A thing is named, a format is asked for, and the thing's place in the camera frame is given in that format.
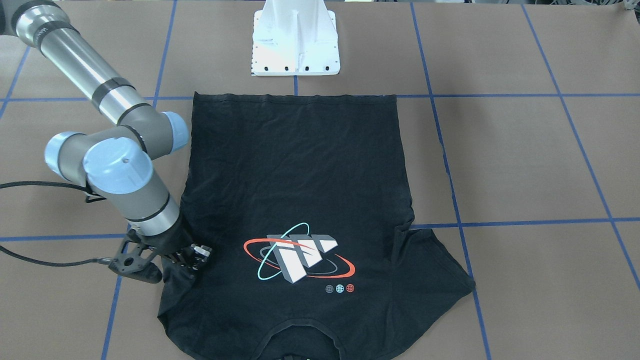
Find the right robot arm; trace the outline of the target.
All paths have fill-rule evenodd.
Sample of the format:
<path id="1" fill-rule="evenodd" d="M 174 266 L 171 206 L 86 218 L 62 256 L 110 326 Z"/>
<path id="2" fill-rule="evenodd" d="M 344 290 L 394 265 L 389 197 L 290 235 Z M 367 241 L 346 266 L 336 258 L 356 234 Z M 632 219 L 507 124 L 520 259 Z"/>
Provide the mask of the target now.
<path id="1" fill-rule="evenodd" d="M 66 186 L 107 199 L 126 219 L 115 256 L 87 260 L 119 276 L 156 284 L 160 256 L 188 275 L 206 266 L 211 248 L 195 243 L 178 203 L 153 160 L 190 139 L 176 112 L 158 112 L 110 66 L 52 0 L 3 0 L 1 34 L 18 38 L 52 62 L 113 126 L 93 134 L 67 131 L 46 144 L 45 162 Z"/>

